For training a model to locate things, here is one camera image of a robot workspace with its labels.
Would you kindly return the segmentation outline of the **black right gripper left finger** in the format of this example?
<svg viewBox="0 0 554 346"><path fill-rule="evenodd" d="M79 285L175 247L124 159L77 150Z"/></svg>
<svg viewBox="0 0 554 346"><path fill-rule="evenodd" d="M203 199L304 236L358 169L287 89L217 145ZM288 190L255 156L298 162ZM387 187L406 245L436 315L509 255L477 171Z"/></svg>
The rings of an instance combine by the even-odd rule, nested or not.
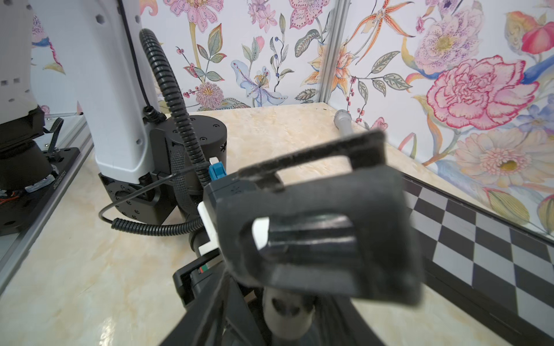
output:
<svg viewBox="0 0 554 346"><path fill-rule="evenodd" d="M265 345L239 284L222 264L215 302L186 309L162 345Z"/></svg>

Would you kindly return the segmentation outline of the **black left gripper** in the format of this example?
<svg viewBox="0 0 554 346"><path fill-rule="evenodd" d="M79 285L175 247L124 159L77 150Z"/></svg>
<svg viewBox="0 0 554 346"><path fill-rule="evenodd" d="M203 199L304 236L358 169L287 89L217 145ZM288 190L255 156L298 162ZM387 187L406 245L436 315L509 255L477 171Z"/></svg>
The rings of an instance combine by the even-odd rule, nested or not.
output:
<svg viewBox="0 0 554 346"><path fill-rule="evenodd" d="M219 249L200 256L173 274L177 295L185 309L194 305L209 305L215 302L223 278L223 258Z"/></svg>

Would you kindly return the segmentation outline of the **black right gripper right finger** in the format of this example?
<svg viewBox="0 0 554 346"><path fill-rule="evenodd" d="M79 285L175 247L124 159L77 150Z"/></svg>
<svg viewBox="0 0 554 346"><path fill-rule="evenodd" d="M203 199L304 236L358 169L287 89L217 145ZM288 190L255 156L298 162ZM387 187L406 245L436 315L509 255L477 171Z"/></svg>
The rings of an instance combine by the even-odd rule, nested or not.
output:
<svg viewBox="0 0 554 346"><path fill-rule="evenodd" d="M349 298L318 297L315 304L315 323L320 345L385 344L364 321Z"/></svg>

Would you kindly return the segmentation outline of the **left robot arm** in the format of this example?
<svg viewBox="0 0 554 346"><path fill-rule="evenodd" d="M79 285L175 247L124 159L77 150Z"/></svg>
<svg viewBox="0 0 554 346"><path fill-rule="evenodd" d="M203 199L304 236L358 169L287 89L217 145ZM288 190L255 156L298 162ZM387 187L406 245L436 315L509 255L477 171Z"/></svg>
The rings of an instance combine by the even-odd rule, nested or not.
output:
<svg viewBox="0 0 554 346"><path fill-rule="evenodd" d="M201 200L223 171L227 129L214 118L186 118L177 79L154 33L145 1L1 3L1 286L23 262L91 148L100 178L122 213L118 230L187 234L198 269L214 258L216 236ZM53 44L84 108L89 137L57 145L63 119L46 125L31 86L34 46Z"/></svg>

